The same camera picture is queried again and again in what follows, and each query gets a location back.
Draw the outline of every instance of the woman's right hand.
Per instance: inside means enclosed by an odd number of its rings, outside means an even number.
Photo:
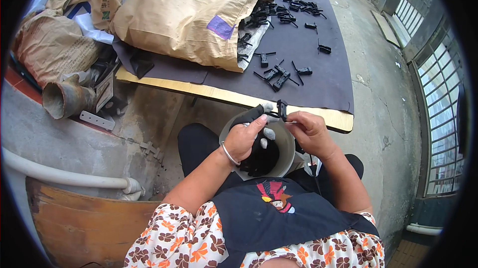
[[[306,153],[319,157],[322,162],[333,156],[337,145],[330,137],[323,117],[305,111],[296,111],[287,116],[287,121],[297,122],[285,124],[285,127],[294,135]]]

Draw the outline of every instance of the purple label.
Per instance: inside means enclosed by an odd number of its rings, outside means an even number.
[[[229,40],[232,36],[232,31],[234,30],[234,25],[231,27],[218,15],[215,15],[211,21],[207,24],[206,28],[212,30],[216,35],[223,38],[224,40]]]

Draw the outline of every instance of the woman's left hand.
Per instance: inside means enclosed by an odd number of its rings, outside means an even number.
[[[267,115],[263,114],[251,122],[248,127],[237,124],[231,128],[224,141],[224,147],[235,161],[239,162],[249,157],[254,140],[266,123]]]

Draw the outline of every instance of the floral shirt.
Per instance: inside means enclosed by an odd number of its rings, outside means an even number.
[[[371,214],[361,214],[375,225]],[[202,205],[196,218],[179,206],[162,204],[129,248],[124,267],[211,268],[228,255],[213,202]],[[384,267],[383,256],[377,236],[349,229],[301,244],[248,253],[241,267],[258,268],[272,258],[288,258],[302,268]]]

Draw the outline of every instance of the wooden table edge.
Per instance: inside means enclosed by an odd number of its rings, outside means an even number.
[[[241,107],[255,107],[262,102],[269,102],[268,100],[239,94],[212,86],[151,77],[143,77],[142,79],[138,79],[137,76],[128,72],[123,65],[118,69],[116,78],[121,81],[133,82],[167,91],[199,96]],[[275,102],[272,102],[272,104],[274,104],[274,111],[277,111]],[[354,116],[348,112],[327,108],[297,107],[293,105],[289,105],[287,107],[288,114],[299,110],[322,116],[326,122],[327,128],[330,130],[340,133],[349,133],[352,131],[354,125]]]

